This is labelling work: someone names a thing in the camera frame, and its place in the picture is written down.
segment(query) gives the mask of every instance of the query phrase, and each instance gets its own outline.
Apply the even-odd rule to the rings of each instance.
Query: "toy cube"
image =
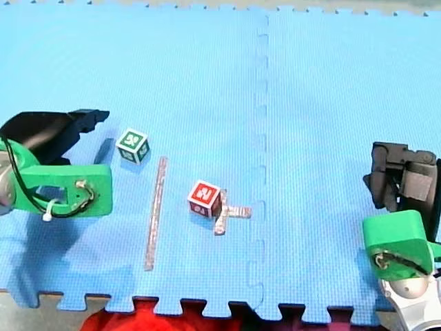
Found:
[[[133,129],[127,129],[116,142],[119,153],[128,161],[140,164],[150,150],[147,135]]]
[[[205,181],[197,181],[188,195],[190,210],[205,217],[217,216],[222,210],[221,189]]]

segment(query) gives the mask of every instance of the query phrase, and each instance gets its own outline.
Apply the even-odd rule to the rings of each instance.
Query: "small metal piece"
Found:
[[[252,216],[252,209],[249,207],[228,207],[228,216],[239,219],[250,219]]]
[[[441,327],[438,282],[432,276],[401,281],[380,281],[383,295],[391,302],[405,331]]]
[[[9,213],[16,199],[14,184],[9,177],[11,171],[8,153],[0,152],[0,215]]]
[[[229,207],[227,205],[227,190],[220,190],[220,201],[222,203],[222,210],[214,223],[214,235],[223,236],[227,230],[227,220]]]
[[[152,271],[154,267],[154,254],[156,252],[156,242],[158,240],[159,216],[161,213],[161,202],[164,191],[165,172],[167,170],[168,159],[161,157],[159,159],[156,184],[154,186],[154,197],[152,211],[150,213],[149,235],[147,240],[147,253],[145,258],[145,270]]]
[[[389,267],[389,263],[385,261],[382,253],[375,256],[375,264],[382,270],[386,270]]]

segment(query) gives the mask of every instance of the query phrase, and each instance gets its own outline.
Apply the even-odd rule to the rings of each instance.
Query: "metal ruler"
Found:
[[[147,241],[147,253],[145,257],[145,271],[152,271],[154,267],[154,253],[156,252],[156,242],[158,241],[159,216],[161,213],[161,202],[163,199],[165,171],[167,170],[168,159],[159,159],[158,174],[154,186],[154,197],[152,211],[150,213],[149,236]]]

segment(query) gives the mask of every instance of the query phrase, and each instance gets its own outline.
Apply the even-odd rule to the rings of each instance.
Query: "foam puzzle mat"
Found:
[[[425,17],[369,11],[325,14],[283,7],[146,8],[106,3],[0,6],[0,122],[20,111],[109,110],[68,152],[106,163],[114,212],[54,220],[14,211],[1,218],[0,288],[23,307],[38,293],[59,308],[131,312],[133,298],[181,299],[229,317],[245,302],[269,320],[279,305],[304,305],[303,321],[354,308],[376,325],[381,297],[363,251],[361,222],[374,210],[362,176],[374,141],[441,154],[441,29]],[[143,165],[114,152],[128,127],[149,136]],[[158,160],[169,159],[154,270],[144,271]],[[227,189],[251,219],[225,236],[190,214],[203,179]]]

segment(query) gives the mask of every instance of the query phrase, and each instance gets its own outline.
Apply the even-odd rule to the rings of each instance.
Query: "red fabric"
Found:
[[[204,319],[200,312],[185,309],[182,316],[155,315],[156,302],[135,303],[134,314],[109,313],[104,310],[89,317],[81,331],[239,331],[240,321]]]

